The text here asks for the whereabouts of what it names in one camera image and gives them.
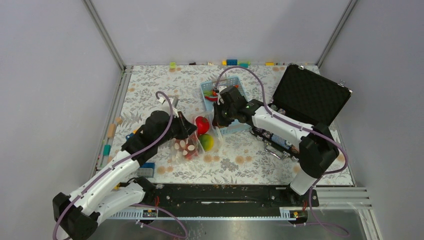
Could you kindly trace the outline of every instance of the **black case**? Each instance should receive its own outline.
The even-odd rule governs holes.
[[[284,72],[268,106],[284,110],[291,119],[316,125],[329,126],[349,100],[352,91],[342,84],[335,83],[303,66],[290,63]],[[273,133],[253,127],[250,132],[258,139],[272,146],[280,153],[267,149],[278,158],[299,157],[299,150],[283,139],[274,140]]]

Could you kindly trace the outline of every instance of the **green block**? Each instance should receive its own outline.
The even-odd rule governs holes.
[[[110,145],[104,145],[103,148],[103,156],[109,156],[109,154],[111,153],[111,147]]]

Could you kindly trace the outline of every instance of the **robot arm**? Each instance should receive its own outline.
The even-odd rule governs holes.
[[[63,215],[60,226],[73,240],[89,238],[105,219],[128,206],[140,203],[148,191],[142,187],[148,188],[142,182],[135,180],[124,189],[111,191],[124,177],[156,155],[160,145],[174,138],[186,139],[195,132],[197,127],[187,121],[180,111],[177,112],[174,106],[172,108],[175,114],[161,140],[157,141],[170,121],[169,106],[163,107],[163,110],[153,111],[145,124],[122,145],[121,151],[84,185],[69,195],[61,192],[53,198],[53,214],[56,221],[70,206]],[[149,149],[128,158],[156,141],[157,143]]]
[[[304,129],[313,129],[333,139],[327,126],[320,123],[312,126],[311,124],[291,119],[273,110],[271,110],[272,114],[269,114],[262,102],[256,99],[247,102],[234,86],[229,86],[219,91],[218,94],[221,100],[220,104],[213,104],[214,125],[227,127],[237,119],[240,123],[247,123],[252,127],[264,129],[281,136],[299,149],[300,171],[290,183],[290,189],[297,195],[304,195],[313,183],[322,177],[339,155],[337,147],[330,142],[307,131],[286,124],[278,118],[296,124]]]

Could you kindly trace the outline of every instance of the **case lid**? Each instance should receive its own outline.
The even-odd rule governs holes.
[[[351,95],[349,88],[291,63],[275,90],[272,104],[297,121],[329,126]]]

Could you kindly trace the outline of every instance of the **wooden block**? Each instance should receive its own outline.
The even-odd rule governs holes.
[[[118,125],[120,125],[120,124],[122,123],[122,118],[120,118],[120,117],[115,118],[115,122],[116,122]]]
[[[109,128],[107,129],[107,135],[106,137],[108,139],[111,139],[115,136],[115,131],[117,130],[117,125],[115,123],[111,123],[109,125]]]

